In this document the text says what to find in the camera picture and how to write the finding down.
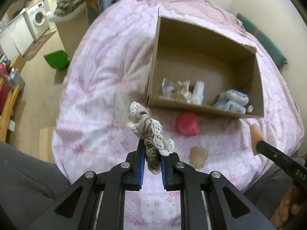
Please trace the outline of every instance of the washing machine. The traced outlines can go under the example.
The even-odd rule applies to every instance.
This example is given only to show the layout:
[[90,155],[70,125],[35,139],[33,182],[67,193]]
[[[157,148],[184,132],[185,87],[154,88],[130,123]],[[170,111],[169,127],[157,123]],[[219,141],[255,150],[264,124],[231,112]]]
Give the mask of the washing machine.
[[33,39],[37,41],[49,28],[44,8],[44,2],[40,2],[27,9],[23,16],[28,25]]

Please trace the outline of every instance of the lace-trimmed scrunchie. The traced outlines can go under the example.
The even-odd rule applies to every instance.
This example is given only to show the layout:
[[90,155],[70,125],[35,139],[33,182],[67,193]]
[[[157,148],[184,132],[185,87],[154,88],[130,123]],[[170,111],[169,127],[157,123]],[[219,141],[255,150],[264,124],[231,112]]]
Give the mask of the lace-trimmed scrunchie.
[[173,153],[175,150],[174,141],[162,136],[160,122],[150,118],[147,109],[139,103],[131,103],[128,117],[129,130],[138,138],[144,139],[148,169],[154,174],[160,173],[160,155],[168,156]]

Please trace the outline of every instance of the cardboard box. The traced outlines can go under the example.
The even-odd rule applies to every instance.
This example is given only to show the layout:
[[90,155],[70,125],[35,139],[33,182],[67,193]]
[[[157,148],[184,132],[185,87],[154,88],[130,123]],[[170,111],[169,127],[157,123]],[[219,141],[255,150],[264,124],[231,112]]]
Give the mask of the cardboard box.
[[24,57],[21,54],[19,54],[15,56],[14,59],[11,60],[10,67],[17,68],[19,73],[21,73],[25,64],[26,64],[26,61]]
[[[159,17],[153,49],[146,104],[195,113],[214,113],[237,118],[263,117],[263,94],[256,49],[239,44],[210,29]],[[181,103],[162,96],[162,80],[205,82],[203,105]],[[249,96],[251,114],[218,110],[218,96],[236,89]]]

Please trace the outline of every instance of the pink bedsheet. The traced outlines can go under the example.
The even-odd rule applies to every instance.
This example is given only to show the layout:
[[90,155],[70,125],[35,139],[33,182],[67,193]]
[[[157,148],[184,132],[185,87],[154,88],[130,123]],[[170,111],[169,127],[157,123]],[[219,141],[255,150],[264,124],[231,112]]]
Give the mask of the pink bedsheet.
[[[132,101],[145,105],[157,16],[180,18],[208,27],[240,43],[257,47],[265,117],[230,120],[199,117],[200,133],[175,132],[177,112],[150,109],[165,137],[188,163],[192,146],[209,156],[203,172],[219,170],[244,191],[272,165],[253,156],[248,126],[257,123],[267,141],[286,154],[300,146],[304,128],[290,90],[272,59],[240,21],[211,0],[122,0],[101,14],[83,37],[65,78],[60,114],[53,135],[56,164],[71,183],[87,170],[110,170],[137,147],[127,129]],[[141,192],[127,192],[125,229],[180,229],[178,192],[165,192],[160,175],[145,167]]]

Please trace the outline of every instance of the white cabinet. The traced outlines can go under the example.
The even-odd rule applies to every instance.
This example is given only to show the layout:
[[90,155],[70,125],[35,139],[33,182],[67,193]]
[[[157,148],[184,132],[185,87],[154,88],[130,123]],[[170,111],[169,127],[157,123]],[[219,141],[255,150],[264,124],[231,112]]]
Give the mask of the white cabinet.
[[8,28],[4,29],[0,33],[0,46],[9,60],[12,60],[16,55],[19,54]]
[[33,41],[22,14],[0,32],[0,47],[9,60],[12,60],[19,53],[24,55]]
[[9,28],[18,51],[23,55],[34,41],[23,15],[19,15]]

